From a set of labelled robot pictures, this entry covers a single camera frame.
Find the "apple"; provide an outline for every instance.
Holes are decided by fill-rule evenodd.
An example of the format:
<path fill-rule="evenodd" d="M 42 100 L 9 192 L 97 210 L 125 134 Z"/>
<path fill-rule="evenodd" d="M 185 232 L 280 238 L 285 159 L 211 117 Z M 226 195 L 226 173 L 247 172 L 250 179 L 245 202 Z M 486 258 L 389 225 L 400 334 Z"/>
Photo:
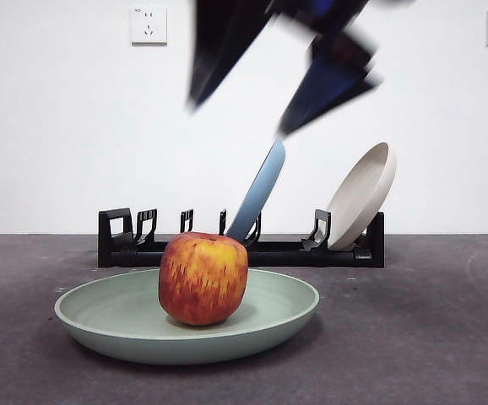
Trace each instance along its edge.
<path fill-rule="evenodd" d="M 188 325 L 223 321 L 242 302 L 247 251 L 227 236 L 184 232 L 163 252 L 158 296 L 162 308 Z"/>

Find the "plate rim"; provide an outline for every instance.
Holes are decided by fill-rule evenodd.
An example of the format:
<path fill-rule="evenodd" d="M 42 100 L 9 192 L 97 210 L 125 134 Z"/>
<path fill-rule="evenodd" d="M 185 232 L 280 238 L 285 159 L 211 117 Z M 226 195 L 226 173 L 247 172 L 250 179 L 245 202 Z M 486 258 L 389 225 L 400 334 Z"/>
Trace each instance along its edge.
<path fill-rule="evenodd" d="M 85 288 L 88 285 L 95 284 L 95 283 L 100 283 L 102 281 L 105 281 L 109 278 L 117 278 L 117 277 L 123 277 L 123 276 L 129 276 L 130 274 L 135 274 L 135 273 L 147 273 L 147 272 L 159 272 L 159 268 L 150 268 L 150 269 L 145 269 L 145 270 L 138 270 L 138 271 L 132 271 L 128 273 L 121 273 L 121 274 L 114 274 L 109 277 L 104 277 L 104 278 L 98 278 L 97 280 L 90 281 L 88 283 L 83 283 L 78 285 L 77 287 L 74 287 L 67 291 L 66 293 L 62 294 L 60 297 L 58 297 L 58 300 L 54 304 L 54 311 L 55 314 L 57 315 L 58 319 L 71 327 L 77 328 L 83 332 L 89 332 L 89 333 L 94 333 L 96 335 L 102 335 L 106 336 L 109 338 L 124 338 L 124 339 L 131 339 L 131 340 L 143 340 L 143 341 L 151 341 L 151 342 L 158 342 L 158 341 L 188 341 L 188 340 L 202 340 L 202 339 L 212 339 L 212 338 L 230 338 L 230 337 L 235 337 L 235 336 L 242 336 L 242 335 L 247 335 L 249 333 L 255 333 L 255 332 L 261 332 L 261 331 L 266 331 L 268 329 L 273 329 L 276 327 L 281 327 L 282 325 L 289 324 L 295 320 L 298 320 L 302 318 L 303 316 L 307 315 L 308 313 L 312 312 L 317 304 L 319 303 L 319 292 L 315 287 L 313 287 L 311 284 L 308 282 L 301 280 L 297 277 L 293 277 L 287 274 L 283 273 L 277 273 L 277 272 L 271 272 L 269 270 L 261 270 L 257 268 L 248 268 L 249 271 L 257 272 L 257 273 L 269 273 L 273 274 L 276 277 L 284 277 L 284 278 L 290 278 L 298 283 L 304 284 L 307 286 L 312 292 L 313 292 L 313 302 L 305 309 L 300 311 L 298 314 L 295 314 L 293 316 L 290 316 L 288 318 L 283 319 L 282 321 L 276 321 L 276 322 L 271 322 L 269 324 L 265 324 L 259 327 L 250 327 L 248 329 L 242 329 L 240 331 L 233 331 L 233 332 L 213 332 L 210 334 L 204 334 L 204 335 L 186 335 L 186 336 L 167 336 L 167 337 L 153 337 L 149 335 L 138 335 L 134 333 L 120 333 L 120 332 L 108 332 L 104 331 L 102 329 L 97 329 L 94 327 L 87 327 L 85 325 L 82 325 L 76 321 L 73 321 L 69 319 L 67 316 L 65 316 L 62 311 L 60 310 L 60 306 L 62 302 L 73 292 Z"/>

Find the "electrical outlet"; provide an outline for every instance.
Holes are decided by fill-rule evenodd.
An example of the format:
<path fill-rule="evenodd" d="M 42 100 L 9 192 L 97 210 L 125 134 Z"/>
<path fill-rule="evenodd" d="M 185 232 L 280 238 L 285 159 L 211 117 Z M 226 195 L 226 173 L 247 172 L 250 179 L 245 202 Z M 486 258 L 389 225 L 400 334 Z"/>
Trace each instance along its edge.
<path fill-rule="evenodd" d="M 160 45 L 167 43 L 167 9 L 165 7 L 136 7 L 129 14 L 132 45 Z"/>

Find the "blurred robot arm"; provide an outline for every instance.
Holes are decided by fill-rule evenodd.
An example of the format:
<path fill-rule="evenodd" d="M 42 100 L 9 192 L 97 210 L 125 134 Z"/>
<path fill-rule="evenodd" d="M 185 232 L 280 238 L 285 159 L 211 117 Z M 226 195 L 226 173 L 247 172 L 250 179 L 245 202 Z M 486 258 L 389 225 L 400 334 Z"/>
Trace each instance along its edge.
<path fill-rule="evenodd" d="M 196 40 L 189 98 L 197 108 L 275 15 L 284 14 L 317 33 L 312 63 L 285 109 L 279 132 L 289 135 L 334 107 L 361 95 L 371 52 L 344 28 L 367 0 L 196 0 Z"/>

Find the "blue plate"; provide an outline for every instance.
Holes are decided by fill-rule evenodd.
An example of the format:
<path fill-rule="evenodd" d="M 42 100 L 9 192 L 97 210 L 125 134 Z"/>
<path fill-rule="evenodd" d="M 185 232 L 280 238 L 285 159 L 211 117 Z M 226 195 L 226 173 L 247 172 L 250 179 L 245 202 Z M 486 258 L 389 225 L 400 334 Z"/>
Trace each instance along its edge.
<path fill-rule="evenodd" d="M 242 201 L 242 205 L 227 231 L 227 236 L 239 242 L 243 242 L 246 239 L 248 232 L 267 202 L 274 184 L 278 180 L 284 161 L 285 147 L 281 140 L 276 139 L 261 169 L 255 176 L 250 189 L 247 191 L 244 201 Z"/>

